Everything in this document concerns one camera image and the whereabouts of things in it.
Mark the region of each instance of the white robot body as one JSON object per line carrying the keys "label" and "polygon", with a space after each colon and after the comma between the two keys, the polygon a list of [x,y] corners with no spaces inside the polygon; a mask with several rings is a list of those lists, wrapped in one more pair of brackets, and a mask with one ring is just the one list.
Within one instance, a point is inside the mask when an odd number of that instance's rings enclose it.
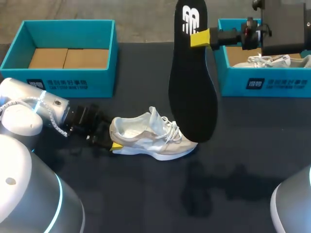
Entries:
{"label": "white robot body", "polygon": [[277,233],[311,233],[311,166],[275,189],[270,209]]}
{"label": "white robot body", "polygon": [[0,134],[17,139],[31,150],[35,148],[42,128],[42,118],[24,105],[12,105],[3,111]]}
{"label": "white robot body", "polygon": [[[69,111],[69,101],[35,86],[21,81],[6,78],[0,84],[0,106],[11,100],[20,100],[27,97],[38,98],[45,102],[52,110],[57,125],[61,126]],[[49,113],[38,101],[27,102],[44,121],[49,121]]]}
{"label": "white robot body", "polygon": [[0,135],[0,232],[82,233],[75,192],[26,146]]}

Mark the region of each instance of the concrete floor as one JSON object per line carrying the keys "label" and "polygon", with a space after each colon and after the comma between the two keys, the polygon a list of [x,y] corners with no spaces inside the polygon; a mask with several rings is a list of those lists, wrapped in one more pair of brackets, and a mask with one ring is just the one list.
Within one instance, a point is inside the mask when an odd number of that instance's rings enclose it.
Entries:
{"label": "concrete floor", "polygon": [[[302,2],[303,0],[283,0]],[[114,19],[120,42],[173,40],[177,0],[0,0],[0,44],[10,43],[22,20]],[[209,26],[218,18],[259,17],[251,0],[206,0]]]}

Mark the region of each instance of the shoe tongue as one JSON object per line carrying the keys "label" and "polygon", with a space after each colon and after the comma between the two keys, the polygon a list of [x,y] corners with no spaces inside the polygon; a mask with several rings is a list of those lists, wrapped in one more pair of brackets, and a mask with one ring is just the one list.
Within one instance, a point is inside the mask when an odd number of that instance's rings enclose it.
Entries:
{"label": "shoe tongue", "polygon": [[149,125],[150,128],[155,132],[158,136],[162,136],[167,133],[167,127],[162,119],[162,117],[159,115],[159,113],[156,111],[155,107],[150,107],[149,111],[151,113]]}
{"label": "shoe tongue", "polygon": [[289,55],[281,55],[274,57],[271,63],[274,67],[289,67],[291,65],[291,58]]}

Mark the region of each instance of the cable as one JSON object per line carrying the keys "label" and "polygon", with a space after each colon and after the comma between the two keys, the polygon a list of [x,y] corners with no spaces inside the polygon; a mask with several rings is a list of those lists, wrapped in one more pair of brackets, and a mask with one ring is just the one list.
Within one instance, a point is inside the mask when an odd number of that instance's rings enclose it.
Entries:
{"label": "cable", "polygon": [[38,101],[40,103],[42,103],[44,105],[44,107],[47,109],[48,113],[49,113],[49,117],[50,117],[50,121],[51,121],[51,124],[52,126],[60,133],[62,134],[64,137],[68,137],[68,134],[67,132],[65,132],[64,130],[62,130],[61,128],[58,127],[58,125],[56,124],[55,122],[55,119],[54,119],[54,116],[53,116],[53,112],[51,111],[51,109],[49,108],[49,106],[44,102],[42,101],[41,99],[39,98],[36,98],[36,97],[26,97],[26,98],[22,98],[20,100],[13,100],[13,101],[10,101],[6,104],[4,104],[2,107],[0,107],[0,120],[2,119],[2,113],[5,109],[7,109],[8,107],[12,106],[12,105],[16,105],[16,104],[21,104],[21,105],[24,105],[30,109],[33,109],[29,104],[26,103],[27,100],[35,100],[35,101]]}

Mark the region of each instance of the cardboard box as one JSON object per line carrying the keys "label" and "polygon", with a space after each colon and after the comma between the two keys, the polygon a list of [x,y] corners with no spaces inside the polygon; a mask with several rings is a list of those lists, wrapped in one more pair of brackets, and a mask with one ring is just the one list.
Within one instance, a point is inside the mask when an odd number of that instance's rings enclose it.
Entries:
{"label": "cardboard box", "polygon": [[106,69],[109,50],[68,50],[64,69]]}
{"label": "cardboard box", "polygon": [[[241,28],[247,19],[219,19],[218,28]],[[219,88],[226,97],[297,97],[311,98],[311,68],[237,68],[247,62],[249,56],[257,56],[258,50],[242,50],[241,45],[221,46],[214,52]],[[304,58],[310,54],[292,54],[292,58]]]}
{"label": "cardboard box", "polygon": [[[106,50],[108,57],[105,68],[38,68],[38,63],[34,68],[36,49]],[[113,20],[30,20],[22,22],[0,72],[4,78],[38,83],[37,87],[63,98],[111,98],[117,57]]]}
{"label": "cardboard box", "polygon": [[35,49],[29,69],[62,69],[68,49]]}

